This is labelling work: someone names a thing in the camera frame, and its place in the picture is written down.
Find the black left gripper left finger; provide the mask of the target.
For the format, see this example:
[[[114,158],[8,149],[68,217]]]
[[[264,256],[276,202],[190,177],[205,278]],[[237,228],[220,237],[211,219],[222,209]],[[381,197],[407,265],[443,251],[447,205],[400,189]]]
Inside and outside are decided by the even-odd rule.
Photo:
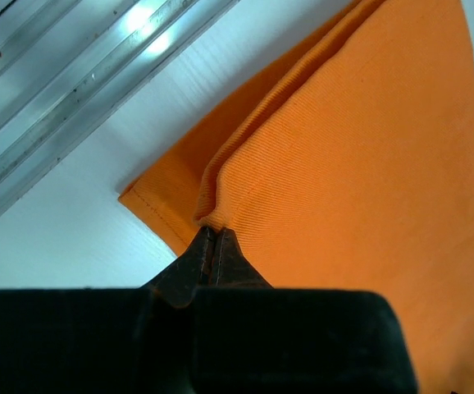
[[[204,227],[132,288],[0,290],[0,393],[190,393],[189,303],[207,282]]]

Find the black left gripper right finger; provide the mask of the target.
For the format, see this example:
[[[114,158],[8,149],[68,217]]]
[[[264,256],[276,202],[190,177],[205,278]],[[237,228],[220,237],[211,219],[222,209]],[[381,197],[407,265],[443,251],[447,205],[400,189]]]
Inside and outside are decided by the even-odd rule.
[[[198,393],[415,393],[398,318],[370,291],[274,289],[236,235],[204,227],[191,303]]]

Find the orange trousers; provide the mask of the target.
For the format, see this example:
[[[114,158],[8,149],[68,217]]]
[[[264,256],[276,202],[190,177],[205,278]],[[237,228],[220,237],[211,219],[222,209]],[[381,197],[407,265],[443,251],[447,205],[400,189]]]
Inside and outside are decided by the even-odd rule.
[[[356,1],[121,194],[177,254],[229,227],[275,286],[382,294],[424,393],[474,393],[474,57],[459,1]]]

